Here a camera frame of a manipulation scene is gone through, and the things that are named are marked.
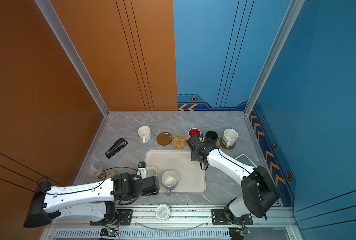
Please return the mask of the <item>white mug blue handle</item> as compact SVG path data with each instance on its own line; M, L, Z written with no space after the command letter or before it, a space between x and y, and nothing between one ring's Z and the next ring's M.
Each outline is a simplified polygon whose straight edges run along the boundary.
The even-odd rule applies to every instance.
M147 167L146 168L146 177L157 177L158 176L158 172L154 167Z

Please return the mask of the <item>black mug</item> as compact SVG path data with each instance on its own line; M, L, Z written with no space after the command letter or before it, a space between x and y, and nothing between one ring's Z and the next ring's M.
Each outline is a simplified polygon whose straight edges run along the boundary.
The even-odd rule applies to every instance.
M205 134L205 144L216 145L218 134L215 131L207 131Z

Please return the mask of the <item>white mug purple handle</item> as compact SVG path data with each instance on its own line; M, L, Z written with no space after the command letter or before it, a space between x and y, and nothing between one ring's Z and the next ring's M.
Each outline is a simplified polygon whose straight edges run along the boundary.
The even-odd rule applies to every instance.
M172 190L176 187L178 183L178 175L174 171L166 171L162 175L162 184L167 188L166 194L170 196Z

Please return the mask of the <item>rattan woven coaster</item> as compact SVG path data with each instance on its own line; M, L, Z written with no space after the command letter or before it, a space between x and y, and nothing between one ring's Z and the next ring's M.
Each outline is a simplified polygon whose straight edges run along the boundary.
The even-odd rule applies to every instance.
M176 150L182 150L183 148L186 147L187 145L187 140L184 137L181 136L177 136L175 138L172 139L172 147Z

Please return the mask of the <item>red inside mug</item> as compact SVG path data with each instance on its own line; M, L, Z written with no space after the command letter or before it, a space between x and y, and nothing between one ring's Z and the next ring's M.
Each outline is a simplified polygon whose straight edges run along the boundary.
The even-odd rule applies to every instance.
M194 136L200 137L201 131L197 128L191 128L188 131L188 135L189 135L189 138L194 137Z

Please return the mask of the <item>brown cork round coaster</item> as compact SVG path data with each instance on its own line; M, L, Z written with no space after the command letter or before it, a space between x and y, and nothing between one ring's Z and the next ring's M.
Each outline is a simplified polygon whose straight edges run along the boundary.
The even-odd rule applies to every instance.
M220 146L226 150L232 150L236 147L237 143L234 143L233 145L230 145L229 147L227 146L227 142L225 142L223 139L220 139Z

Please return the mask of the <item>white speckled mug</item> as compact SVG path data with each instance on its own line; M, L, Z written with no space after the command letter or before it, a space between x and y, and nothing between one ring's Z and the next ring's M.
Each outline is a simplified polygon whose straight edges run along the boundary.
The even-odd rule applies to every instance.
M227 146L229 147L230 145L233 145L237 138L238 138L238 133L234 129L226 129L224 130L222 139L227 142Z

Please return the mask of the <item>glossy brown round coaster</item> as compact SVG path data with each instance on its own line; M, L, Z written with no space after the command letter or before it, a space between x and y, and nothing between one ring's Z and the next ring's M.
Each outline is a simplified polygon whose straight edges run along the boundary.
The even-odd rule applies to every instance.
M161 146L167 146L169 145L173 140L173 137L170 133L168 132L163 132L163 133L160 133L158 136L157 136L157 142L159 145Z

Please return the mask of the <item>grey woven coaster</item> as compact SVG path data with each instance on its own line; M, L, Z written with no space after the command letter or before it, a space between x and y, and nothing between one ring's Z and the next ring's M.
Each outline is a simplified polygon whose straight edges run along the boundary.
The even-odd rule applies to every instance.
M155 141L155 135L152 135L150 141L148 141L148 142L144 141L143 138L140 138L140 142L141 142L141 144L143 144L143 145L150 145L150 144L152 144L154 141Z

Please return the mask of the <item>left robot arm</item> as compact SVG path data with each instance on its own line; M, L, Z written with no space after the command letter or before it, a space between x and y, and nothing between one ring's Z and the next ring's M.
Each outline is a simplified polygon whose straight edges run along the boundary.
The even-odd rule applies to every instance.
M61 219L85 219L93 226L117 223L121 217L116 205L132 204L140 196L157 195L159 190L157 177L129 173L70 187L42 182L36 188L23 226L39 228Z

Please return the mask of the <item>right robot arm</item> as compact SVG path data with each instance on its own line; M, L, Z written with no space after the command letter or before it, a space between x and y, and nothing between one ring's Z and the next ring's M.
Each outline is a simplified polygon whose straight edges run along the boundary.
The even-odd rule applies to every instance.
M187 139L187 144L191 149L191 160L199 162L202 170L209 166L217 168L240 184L242 197L231 200L224 208L228 224L238 225L248 215L267 217L267 211L279 200L280 193L264 167L243 164L214 144L205 144L198 136Z

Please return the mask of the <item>wooden mallet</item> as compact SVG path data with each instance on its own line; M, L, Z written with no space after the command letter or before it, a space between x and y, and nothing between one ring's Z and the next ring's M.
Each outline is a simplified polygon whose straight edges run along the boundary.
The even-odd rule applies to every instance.
M113 177L115 177L115 176L117 176L118 174L115 172L115 171L113 171L113 172L111 172L110 174L108 174L107 176L106 176L106 179L108 180L108 179L111 179L111 178L113 178Z

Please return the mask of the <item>circuit board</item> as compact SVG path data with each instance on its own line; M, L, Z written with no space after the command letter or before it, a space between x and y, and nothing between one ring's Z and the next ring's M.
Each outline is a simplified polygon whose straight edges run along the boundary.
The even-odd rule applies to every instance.
M119 240L119 232L112 228L102 228L99 236L99 240Z
M229 228L229 236L231 240L244 240L245 230L242 228Z

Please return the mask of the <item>right circuit board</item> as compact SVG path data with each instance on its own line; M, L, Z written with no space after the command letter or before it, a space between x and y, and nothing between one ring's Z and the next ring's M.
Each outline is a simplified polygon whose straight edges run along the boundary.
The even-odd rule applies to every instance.
M244 240L245 230L242 228L229 228L229 236L231 240Z

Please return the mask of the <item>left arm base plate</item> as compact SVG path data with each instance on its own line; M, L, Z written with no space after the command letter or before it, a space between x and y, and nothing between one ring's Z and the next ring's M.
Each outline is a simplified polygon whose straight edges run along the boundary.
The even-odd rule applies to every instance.
M105 213L100 221L91 221L90 226L129 226L132 216L133 210L115 210L112 213Z

